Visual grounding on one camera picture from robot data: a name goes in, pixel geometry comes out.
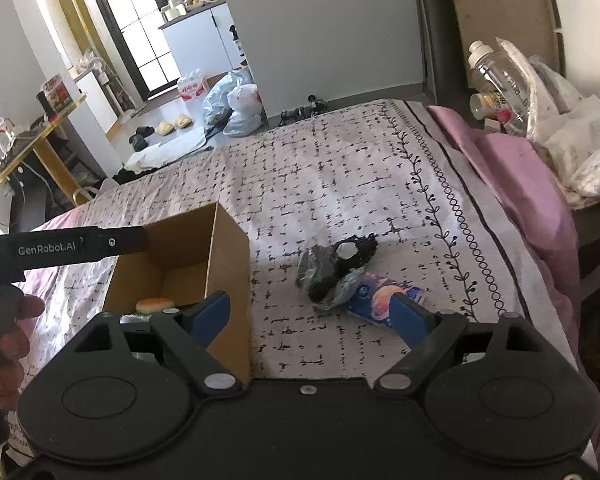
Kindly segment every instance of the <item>black door frame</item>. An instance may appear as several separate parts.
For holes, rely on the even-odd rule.
[[[133,81],[134,85],[136,85],[136,89],[138,89],[138,93],[140,94],[142,100],[147,101],[149,97],[174,87],[178,82],[177,79],[169,81],[167,82],[167,84],[164,84],[156,88],[155,90],[149,90],[149,87],[144,82],[144,78],[140,73],[140,69],[136,64],[134,57],[132,56],[131,51],[129,50],[129,47],[126,44],[125,38],[122,35],[122,30],[120,30],[120,27],[118,26],[118,23],[116,22],[116,19],[113,16],[113,12],[111,10],[109,2],[107,0],[96,0],[96,3],[98,4],[98,8],[102,13],[104,22],[107,25],[109,32],[111,33],[113,43],[116,45],[116,48],[120,53],[122,62],[125,64],[125,67],[129,72],[129,75],[131,76],[131,81]]]

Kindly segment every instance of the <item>wooden table leg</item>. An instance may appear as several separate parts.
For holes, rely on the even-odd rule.
[[[66,168],[62,159],[53,149],[51,144],[46,139],[40,139],[33,147],[33,152],[39,158],[42,165],[48,171],[51,178],[58,184],[58,187],[67,196],[69,202],[75,205],[82,205],[87,203],[87,199],[82,195],[78,195],[76,202],[74,202],[74,192],[80,189],[80,184],[74,179],[74,176]]]

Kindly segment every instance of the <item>finger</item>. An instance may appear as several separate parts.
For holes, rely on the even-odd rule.
[[[29,350],[29,339],[17,325],[0,339],[0,351],[7,359],[22,359],[29,355]]]
[[[10,361],[0,368],[0,397],[18,391],[24,379],[24,369],[18,361]]]
[[[45,302],[36,296],[25,294],[18,312],[18,319],[38,317],[45,311]]]
[[[19,392],[15,392],[7,396],[0,396],[0,410],[3,410],[4,412],[15,412],[18,408],[19,400]]]

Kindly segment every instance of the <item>silver screw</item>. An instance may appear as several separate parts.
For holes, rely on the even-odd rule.
[[[300,386],[300,393],[303,395],[315,395],[318,393],[318,388],[310,384],[305,384],[304,386]]]
[[[385,390],[406,390],[411,386],[411,379],[403,374],[387,374],[380,377],[380,386]]]
[[[228,390],[235,384],[235,377],[229,374],[211,374],[205,378],[205,386],[212,390]]]

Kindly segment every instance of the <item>cardboard box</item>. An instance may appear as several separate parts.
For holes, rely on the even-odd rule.
[[[251,376],[247,235],[217,203],[145,228],[149,248],[118,258],[102,311],[132,314],[145,298],[169,298],[176,306],[187,306],[224,290],[231,299],[231,316],[208,352],[247,381]]]

